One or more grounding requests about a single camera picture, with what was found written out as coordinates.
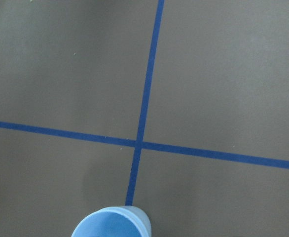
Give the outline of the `blue cup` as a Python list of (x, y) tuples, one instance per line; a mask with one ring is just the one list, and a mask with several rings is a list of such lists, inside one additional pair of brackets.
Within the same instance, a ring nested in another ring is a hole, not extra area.
[(147, 214), (135, 206), (112, 206), (93, 212), (80, 221), (72, 237), (151, 237)]

